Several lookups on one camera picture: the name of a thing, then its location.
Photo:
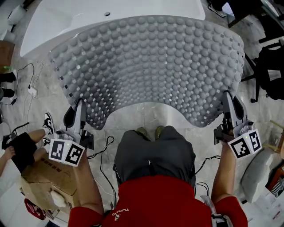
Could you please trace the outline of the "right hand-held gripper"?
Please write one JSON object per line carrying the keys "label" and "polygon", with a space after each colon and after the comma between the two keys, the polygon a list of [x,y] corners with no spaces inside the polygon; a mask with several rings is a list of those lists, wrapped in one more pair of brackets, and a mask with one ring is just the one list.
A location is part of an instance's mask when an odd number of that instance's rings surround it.
{"label": "right hand-held gripper", "polygon": [[232,99],[232,119],[230,115],[230,93],[222,96],[223,124],[214,129],[214,144],[228,144],[237,159],[248,157],[260,151],[262,144],[255,123],[248,121],[247,111],[239,96]]}

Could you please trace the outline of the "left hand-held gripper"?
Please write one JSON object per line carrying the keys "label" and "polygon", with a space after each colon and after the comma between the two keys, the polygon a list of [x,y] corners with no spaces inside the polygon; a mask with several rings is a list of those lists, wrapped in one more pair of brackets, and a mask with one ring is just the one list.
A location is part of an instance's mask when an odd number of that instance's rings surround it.
{"label": "left hand-held gripper", "polygon": [[[49,159],[77,167],[86,149],[94,149],[94,135],[84,130],[86,123],[86,104],[79,99],[77,110],[70,106],[64,115],[63,123],[65,130],[57,130],[51,139]],[[74,122],[76,114],[76,132],[74,133]]]}

